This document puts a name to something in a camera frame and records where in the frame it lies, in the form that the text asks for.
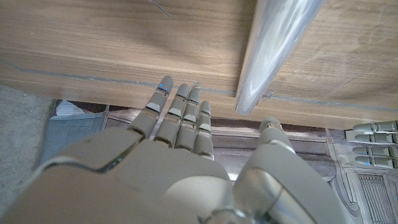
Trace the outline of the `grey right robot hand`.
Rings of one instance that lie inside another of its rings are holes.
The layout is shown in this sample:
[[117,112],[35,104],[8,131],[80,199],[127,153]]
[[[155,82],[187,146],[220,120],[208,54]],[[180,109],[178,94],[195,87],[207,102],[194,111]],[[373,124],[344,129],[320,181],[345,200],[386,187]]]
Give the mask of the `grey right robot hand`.
[[214,160],[198,88],[164,77],[127,129],[91,135],[44,162],[2,223],[344,223],[338,197],[266,118],[236,180]]

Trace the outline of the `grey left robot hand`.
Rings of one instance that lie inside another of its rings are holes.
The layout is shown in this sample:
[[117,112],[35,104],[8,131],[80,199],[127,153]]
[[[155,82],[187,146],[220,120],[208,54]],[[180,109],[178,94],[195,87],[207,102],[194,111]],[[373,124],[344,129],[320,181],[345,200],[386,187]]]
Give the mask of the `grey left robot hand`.
[[358,164],[397,169],[397,120],[357,124],[345,136],[348,142],[368,144],[352,149]]

